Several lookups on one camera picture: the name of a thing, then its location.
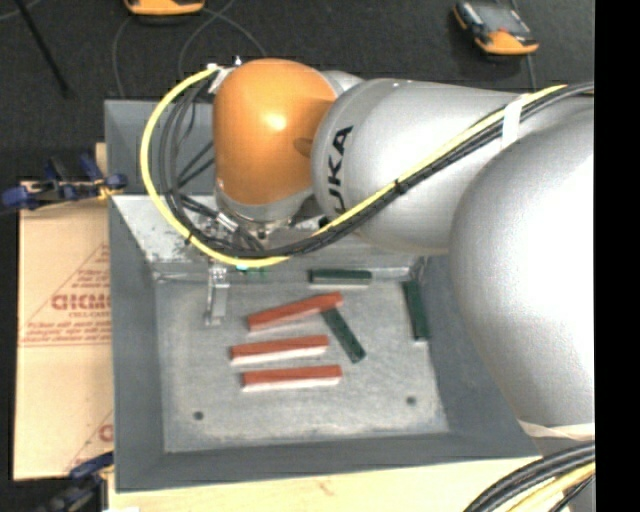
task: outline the wooden block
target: wooden block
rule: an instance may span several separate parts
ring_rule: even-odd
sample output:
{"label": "wooden block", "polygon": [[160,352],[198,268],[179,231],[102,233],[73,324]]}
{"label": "wooden block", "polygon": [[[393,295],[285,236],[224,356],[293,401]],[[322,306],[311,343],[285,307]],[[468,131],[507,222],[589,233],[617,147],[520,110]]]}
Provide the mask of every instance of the wooden block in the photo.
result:
{"label": "wooden block", "polygon": [[415,340],[428,340],[431,337],[431,330],[429,329],[427,313],[420,294],[420,285],[417,281],[411,280],[403,282],[402,288],[411,318],[413,338]]}
{"label": "wooden block", "polygon": [[309,315],[322,313],[330,309],[342,306],[343,298],[340,292],[316,295],[309,299],[304,299],[284,306],[267,309],[258,313],[253,313],[247,318],[250,331],[258,331],[273,327],[293,320],[298,320]]}
{"label": "wooden block", "polygon": [[342,368],[337,364],[256,370],[242,374],[242,390],[267,391],[331,386],[337,384],[341,378]]}
{"label": "wooden block", "polygon": [[319,355],[325,352],[328,346],[329,338],[322,334],[244,343],[231,347],[230,354],[233,364],[264,363],[294,357]]}
{"label": "wooden block", "polygon": [[324,311],[322,316],[333,334],[338,338],[340,345],[342,345],[351,362],[359,363],[362,361],[367,353],[358,341],[358,338],[356,338],[355,334],[353,334],[349,328],[345,319],[342,318],[340,312],[337,309],[332,309],[330,311]]}
{"label": "wooden block", "polygon": [[321,286],[369,286],[372,279],[369,270],[316,268],[309,271],[309,282]]}

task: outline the red block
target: red block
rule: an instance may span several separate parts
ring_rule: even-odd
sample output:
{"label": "red block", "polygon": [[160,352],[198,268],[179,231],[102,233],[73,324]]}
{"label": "red block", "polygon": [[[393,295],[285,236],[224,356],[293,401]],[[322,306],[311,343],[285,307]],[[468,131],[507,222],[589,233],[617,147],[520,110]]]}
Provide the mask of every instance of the red block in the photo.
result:
{"label": "red block", "polygon": [[283,323],[298,320],[342,306],[344,300],[340,292],[316,295],[309,299],[292,302],[277,308],[267,309],[248,316],[250,331],[258,331]]}
{"label": "red block", "polygon": [[244,343],[231,347],[231,362],[234,364],[263,363],[293,357],[322,354],[329,346],[329,338],[324,334],[302,336],[279,340]]}
{"label": "red block", "polygon": [[256,370],[242,374],[242,390],[265,391],[331,386],[337,384],[341,378],[342,368],[337,364]]}

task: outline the gray tray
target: gray tray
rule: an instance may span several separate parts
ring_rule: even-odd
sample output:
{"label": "gray tray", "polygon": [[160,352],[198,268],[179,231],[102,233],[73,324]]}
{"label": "gray tray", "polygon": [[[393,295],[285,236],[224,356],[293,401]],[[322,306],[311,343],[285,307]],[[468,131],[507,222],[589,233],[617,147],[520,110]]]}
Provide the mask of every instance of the gray tray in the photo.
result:
{"label": "gray tray", "polygon": [[[109,102],[110,165],[135,155],[131,141],[149,107]],[[206,139],[209,115],[196,116],[196,138]],[[230,269],[225,315],[207,326],[208,261],[140,194],[129,169],[133,193],[110,207],[120,491],[537,453],[467,338],[446,256],[392,254],[349,236],[264,272]],[[367,287],[314,287],[308,270],[321,267],[368,269],[374,279]],[[428,341],[412,336],[401,286],[412,278],[421,286]],[[357,364],[320,316],[248,331],[249,313],[336,289],[367,351]],[[328,351],[259,367],[338,363],[344,376],[336,386],[242,392],[231,345],[304,334],[327,334]]]}

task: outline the metal plate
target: metal plate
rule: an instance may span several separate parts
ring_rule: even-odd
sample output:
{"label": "metal plate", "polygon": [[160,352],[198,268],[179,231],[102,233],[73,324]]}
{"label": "metal plate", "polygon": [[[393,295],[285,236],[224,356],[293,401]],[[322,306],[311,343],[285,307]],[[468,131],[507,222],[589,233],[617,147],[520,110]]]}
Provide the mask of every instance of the metal plate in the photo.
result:
{"label": "metal plate", "polygon": [[[291,443],[385,433],[447,430],[425,343],[414,343],[397,282],[344,290],[340,312],[367,351],[351,363],[321,315],[250,333],[246,316],[317,294],[305,283],[231,286],[227,316],[206,327],[203,283],[158,285],[158,337],[165,448],[208,450],[256,443]],[[316,357],[232,366],[232,345],[326,334]],[[242,369],[340,364],[330,387],[242,391]]]}

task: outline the metal bracket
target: metal bracket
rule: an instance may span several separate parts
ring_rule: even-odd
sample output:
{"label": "metal bracket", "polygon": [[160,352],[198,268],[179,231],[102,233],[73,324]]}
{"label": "metal bracket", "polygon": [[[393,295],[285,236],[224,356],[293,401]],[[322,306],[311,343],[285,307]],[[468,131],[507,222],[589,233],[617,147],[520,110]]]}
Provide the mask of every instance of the metal bracket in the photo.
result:
{"label": "metal bracket", "polygon": [[207,309],[204,312],[204,323],[207,327],[220,325],[227,313],[227,296],[231,284],[227,280],[227,267],[209,261],[207,285]]}

